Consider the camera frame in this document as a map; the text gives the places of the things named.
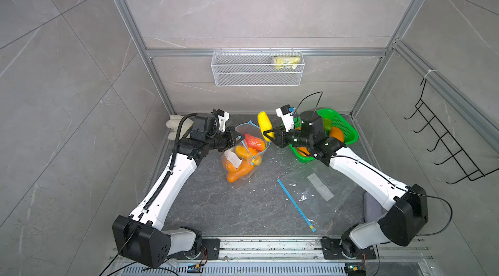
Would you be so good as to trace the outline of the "yellow mango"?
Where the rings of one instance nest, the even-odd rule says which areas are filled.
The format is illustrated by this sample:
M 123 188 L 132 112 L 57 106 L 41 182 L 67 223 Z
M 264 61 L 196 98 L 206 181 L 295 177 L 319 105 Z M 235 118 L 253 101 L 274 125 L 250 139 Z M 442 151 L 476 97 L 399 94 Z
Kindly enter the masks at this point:
M 260 112 L 257 116 L 257 120 L 258 120 L 258 124 L 259 124 L 259 127 L 260 127 L 260 130 L 261 130 L 261 134 L 265 131 L 265 130 L 270 130 L 270 129 L 273 129 L 273 126 L 272 126 L 272 123 L 269 119 L 269 116 L 267 115 L 266 112 Z

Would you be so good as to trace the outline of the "green plastic basket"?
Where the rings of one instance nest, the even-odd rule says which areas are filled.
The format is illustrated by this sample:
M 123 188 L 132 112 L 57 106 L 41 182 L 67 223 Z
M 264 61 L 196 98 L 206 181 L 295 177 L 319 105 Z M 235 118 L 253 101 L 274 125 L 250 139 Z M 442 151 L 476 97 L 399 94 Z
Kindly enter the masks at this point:
M 344 143 L 346 145 L 354 144 L 359 139 L 359 134 L 357 130 L 354 129 L 354 127 L 351 124 L 349 124 L 349 122 L 345 120 L 345 118 L 340 113 L 336 112 L 333 109 L 328 109 L 328 108 L 320 109 L 317 111 L 317 113 L 322 118 L 330 119 L 333 126 L 336 126 L 343 131 Z M 288 146 L 288 148 L 290 148 L 290 150 L 297 157 L 298 161 L 301 163 L 308 163 L 314 160 L 312 156 L 310 156 L 309 158 L 300 156 L 296 151 L 296 147 L 290 145 Z

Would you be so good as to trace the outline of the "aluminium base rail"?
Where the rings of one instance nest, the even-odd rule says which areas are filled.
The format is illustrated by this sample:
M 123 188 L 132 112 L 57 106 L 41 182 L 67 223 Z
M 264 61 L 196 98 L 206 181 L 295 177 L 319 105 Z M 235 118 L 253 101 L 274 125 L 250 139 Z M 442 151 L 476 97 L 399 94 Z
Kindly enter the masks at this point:
M 342 255 L 336 238 L 210 237 L 207 254 L 180 256 L 158 268 L 119 259 L 105 275 L 439 275 L 426 243 L 370 246 L 356 259 Z

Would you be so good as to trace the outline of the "clear zip-top bag blue zipper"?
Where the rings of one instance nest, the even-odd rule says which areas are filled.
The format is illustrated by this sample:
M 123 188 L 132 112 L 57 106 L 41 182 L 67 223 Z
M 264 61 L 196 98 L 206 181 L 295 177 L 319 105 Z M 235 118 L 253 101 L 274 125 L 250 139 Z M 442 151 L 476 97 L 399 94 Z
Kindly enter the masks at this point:
M 234 189 L 241 188 L 261 167 L 266 150 L 270 146 L 261 129 L 252 121 L 240 124 L 236 132 L 243 135 L 238 145 L 222 154 L 222 167 L 226 180 Z

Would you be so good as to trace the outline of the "green mango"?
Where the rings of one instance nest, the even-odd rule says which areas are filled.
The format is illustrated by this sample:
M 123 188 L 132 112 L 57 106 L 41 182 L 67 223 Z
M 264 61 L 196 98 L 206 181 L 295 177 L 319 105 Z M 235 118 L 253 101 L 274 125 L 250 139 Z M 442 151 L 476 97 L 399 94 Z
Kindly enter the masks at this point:
M 323 120 L 324 130 L 326 131 L 327 134 L 329 134 L 333 127 L 333 124 L 330 119 L 323 118 L 322 120 Z

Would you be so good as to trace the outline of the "white plush teddy bear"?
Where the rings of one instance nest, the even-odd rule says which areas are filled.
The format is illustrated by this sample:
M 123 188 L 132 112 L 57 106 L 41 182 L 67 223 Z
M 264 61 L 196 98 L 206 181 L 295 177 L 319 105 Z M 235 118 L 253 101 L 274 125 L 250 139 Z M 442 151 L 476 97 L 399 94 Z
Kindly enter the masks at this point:
M 182 115 L 171 115 L 170 119 L 166 122 L 166 127 L 170 130 L 168 134 L 168 140 L 174 141 L 177 131 L 179 130 L 179 123 L 182 120 L 183 116 Z M 186 132 L 191 129 L 193 125 L 193 120 L 190 118 L 186 119 L 183 123 L 183 126 L 180 130 L 180 138 L 182 138 Z

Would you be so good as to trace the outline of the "purple round pad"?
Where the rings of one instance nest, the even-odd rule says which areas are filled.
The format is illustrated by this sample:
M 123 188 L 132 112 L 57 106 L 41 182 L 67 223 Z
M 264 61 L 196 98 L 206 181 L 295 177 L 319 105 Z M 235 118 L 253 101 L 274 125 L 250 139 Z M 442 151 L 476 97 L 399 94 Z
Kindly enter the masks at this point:
M 364 193 L 364 220 L 365 223 L 378 221 L 383 215 L 383 208 L 368 192 Z

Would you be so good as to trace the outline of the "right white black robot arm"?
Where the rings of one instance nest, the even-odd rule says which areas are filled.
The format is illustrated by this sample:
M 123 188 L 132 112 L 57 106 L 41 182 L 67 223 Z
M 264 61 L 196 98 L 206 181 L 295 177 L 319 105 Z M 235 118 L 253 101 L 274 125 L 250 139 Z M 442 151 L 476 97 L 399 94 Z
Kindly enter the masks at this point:
M 430 199 L 424 188 L 408 186 L 357 156 L 340 139 L 326 133 L 317 112 L 297 116 L 290 105 L 275 112 L 282 121 L 279 126 L 274 126 L 265 112 L 257 116 L 265 139 L 281 148 L 305 147 L 309 156 L 354 181 L 386 211 L 379 219 L 354 225 L 342 235 L 339 245 L 344 257 L 355 259 L 365 249 L 382 243 L 405 247 L 423 235 Z

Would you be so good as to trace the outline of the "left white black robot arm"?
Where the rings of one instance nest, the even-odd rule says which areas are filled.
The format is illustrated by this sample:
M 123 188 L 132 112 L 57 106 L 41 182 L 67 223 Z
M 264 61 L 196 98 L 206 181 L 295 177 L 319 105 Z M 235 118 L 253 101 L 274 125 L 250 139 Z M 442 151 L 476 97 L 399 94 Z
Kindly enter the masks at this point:
M 203 251 L 200 231 L 181 227 L 162 231 L 167 215 L 185 182 L 212 150 L 227 151 L 244 140 L 229 113 L 190 113 L 181 118 L 172 155 L 159 179 L 130 215 L 118 216 L 112 230 L 117 254 L 158 268 L 177 254 L 197 257 Z

